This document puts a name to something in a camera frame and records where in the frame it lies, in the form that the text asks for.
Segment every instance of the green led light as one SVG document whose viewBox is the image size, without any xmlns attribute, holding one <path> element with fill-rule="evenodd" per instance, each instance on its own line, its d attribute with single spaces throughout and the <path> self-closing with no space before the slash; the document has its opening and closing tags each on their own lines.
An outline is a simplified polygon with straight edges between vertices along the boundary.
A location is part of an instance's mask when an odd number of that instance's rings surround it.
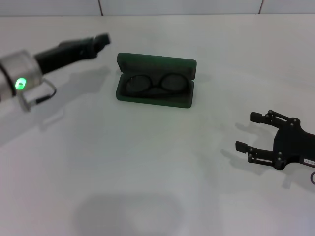
<svg viewBox="0 0 315 236">
<path fill-rule="evenodd" d="M 26 84 L 26 79 L 25 78 L 19 78 L 16 82 L 15 82 L 15 88 L 17 90 L 21 90 L 25 87 Z"/>
</svg>

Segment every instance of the eyeglasses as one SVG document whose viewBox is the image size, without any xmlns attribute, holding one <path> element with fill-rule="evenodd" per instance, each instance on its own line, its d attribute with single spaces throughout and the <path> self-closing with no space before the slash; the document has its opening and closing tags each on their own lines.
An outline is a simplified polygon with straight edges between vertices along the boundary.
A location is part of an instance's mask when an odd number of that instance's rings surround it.
<svg viewBox="0 0 315 236">
<path fill-rule="evenodd" d="M 126 92 L 131 96 L 165 96 L 184 93 L 188 89 L 188 79 L 175 73 L 154 80 L 148 75 L 135 75 L 126 82 Z"/>
</svg>

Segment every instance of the white tabletop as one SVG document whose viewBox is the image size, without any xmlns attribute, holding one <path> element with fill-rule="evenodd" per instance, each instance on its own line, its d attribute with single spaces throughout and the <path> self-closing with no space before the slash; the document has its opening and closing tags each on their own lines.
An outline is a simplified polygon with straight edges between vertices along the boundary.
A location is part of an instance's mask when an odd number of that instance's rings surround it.
<svg viewBox="0 0 315 236">
<path fill-rule="evenodd" d="M 0 104 L 2 236 L 310 236 L 315 169 L 272 150 L 272 109 L 315 133 L 315 15 L 0 18 L 0 55 L 109 32 L 92 61 L 47 75 L 56 96 Z M 195 59 L 190 109 L 118 101 L 119 52 Z"/>
</svg>

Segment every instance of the cable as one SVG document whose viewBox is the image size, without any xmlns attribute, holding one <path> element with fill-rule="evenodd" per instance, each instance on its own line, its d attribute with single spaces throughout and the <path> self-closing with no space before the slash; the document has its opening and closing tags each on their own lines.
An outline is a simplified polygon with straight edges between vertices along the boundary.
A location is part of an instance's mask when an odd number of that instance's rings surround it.
<svg viewBox="0 0 315 236">
<path fill-rule="evenodd" d="M 44 101 L 47 101 L 48 99 L 51 99 L 53 96 L 55 96 L 55 94 L 56 94 L 56 92 L 57 92 L 56 86 L 55 86 L 53 83 L 51 83 L 49 80 L 46 80 L 45 78 L 43 78 L 43 82 L 45 82 L 46 84 L 48 84 L 54 91 L 53 91 L 53 93 L 50 94 L 50 95 L 46 95 L 46 96 L 37 98 L 37 99 L 35 100 L 35 104 L 36 104 L 36 105 L 37 105 L 37 104 L 40 104 L 40 103 L 42 103 L 42 102 L 44 102 Z"/>
</svg>

